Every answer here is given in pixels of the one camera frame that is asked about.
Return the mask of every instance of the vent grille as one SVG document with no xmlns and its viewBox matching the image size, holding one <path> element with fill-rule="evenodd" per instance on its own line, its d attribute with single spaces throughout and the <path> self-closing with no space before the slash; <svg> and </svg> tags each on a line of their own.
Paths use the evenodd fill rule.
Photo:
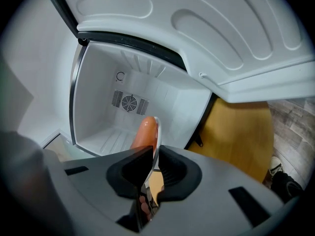
<svg viewBox="0 0 315 236">
<path fill-rule="evenodd" d="M 120 102 L 122 101 L 122 97 L 123 97 L 123 92 L 115 91 L 114 92 L 113 101 L 112 101 L 112 105 L 115 106 L 115 107 L 119 107 L 120 106 Z"/>
<path fill-rule="evenodd" d="M 148 105 L 149 102 L 147 100 L 141 99 L 137 110 L 137 114 L 144 115 L 146 113 Z"/>
<path fill-rule="evenodd" d="M 125 110 L 132 111 L 137 107 L 137 100 L 131 96 L 126 96 L 122 101 L 122 106 Z"/>
</svg>

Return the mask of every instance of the round wooden tabletop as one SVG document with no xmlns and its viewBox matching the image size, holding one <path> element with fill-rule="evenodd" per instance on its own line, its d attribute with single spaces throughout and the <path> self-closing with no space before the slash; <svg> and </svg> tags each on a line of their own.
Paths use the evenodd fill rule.
<svg viewBox="0 0 315 236">
<path fill-rule="evenodd" d="M 267 102 L 227 103 L 217 99 L 201 128 L 203 147 L 193 142 L 190 151 L 231 163 L 262 182 L 273 154 L 273 124 Z M 152 196 L 163 185 L 161 173 L 149 179 Z"/>
</svg>

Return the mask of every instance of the gray wood plank floor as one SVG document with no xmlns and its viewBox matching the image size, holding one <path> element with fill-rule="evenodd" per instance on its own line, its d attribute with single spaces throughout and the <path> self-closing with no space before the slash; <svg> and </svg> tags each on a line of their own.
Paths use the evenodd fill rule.
<svg viewBox="0 0 315 236">
<path fill-rule="evenodd" d="M 268 101 L 274 125 L 274 155 L 303 188 L 315 166 L 315 98 Z"/>
</svg>

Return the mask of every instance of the sneaker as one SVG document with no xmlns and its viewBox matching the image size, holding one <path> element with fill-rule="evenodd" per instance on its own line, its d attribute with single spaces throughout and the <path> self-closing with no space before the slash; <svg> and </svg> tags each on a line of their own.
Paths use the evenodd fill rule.
<svg viewBox="0 0 315 236">
<path fill-rule="evenodd" d="M 273 178 L 273 176 L 277 172 L 284 172 L 282 162 L 280 161 L 279 158 L 277 158 L 276 156 L 271 157 L 271 162 L 270 162 L 270 166 L 269 166 L 268 171 L 271 175 L 271 178 Z"/>
</svg>

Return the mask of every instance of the orange object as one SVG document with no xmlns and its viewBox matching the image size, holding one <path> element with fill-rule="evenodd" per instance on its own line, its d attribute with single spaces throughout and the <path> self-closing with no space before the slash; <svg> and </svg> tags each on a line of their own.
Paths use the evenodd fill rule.
<svg viewBox="0 0 315 236">
<path fill-rule="evenodd" d="M 158 124 L 153 116 L 145 117 L 138 129 L 136 137 L 130 148 L 140 146 L 153 146 L 153 151 L 156 151 L 158 141 Z"/>
</svg>

